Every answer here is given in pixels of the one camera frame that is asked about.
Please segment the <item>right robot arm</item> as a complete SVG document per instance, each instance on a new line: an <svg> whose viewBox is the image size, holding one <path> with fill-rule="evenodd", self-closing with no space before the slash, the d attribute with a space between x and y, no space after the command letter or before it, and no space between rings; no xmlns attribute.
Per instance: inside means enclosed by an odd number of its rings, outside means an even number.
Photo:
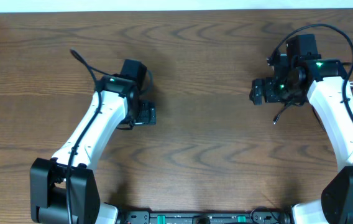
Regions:
<svg viewBox="0 0 353 224"><path fill-rule="evenodd" d="M255 105L309 103L332 144L338 173L319 200L292 206L283 223L353 223L353 96L348 74L338 59L323 59L313 34L284 41L287 52L268 59L274 76L252 82Z"/></svg>

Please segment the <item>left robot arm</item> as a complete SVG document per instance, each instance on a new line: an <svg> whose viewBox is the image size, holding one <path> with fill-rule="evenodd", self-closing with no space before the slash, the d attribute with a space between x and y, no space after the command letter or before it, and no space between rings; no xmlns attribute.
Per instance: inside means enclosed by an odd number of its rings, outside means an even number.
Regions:
<svg viewBox="0 0 353 224"><path fill-rule="evenodd" d="M116 223L118 209L99 197L94 172L116 129L155 125L155 105L140 99L147 67L127 59L119 74L95 80L83 119L50 159L30 168L30 214L36 223Z"/></svg>

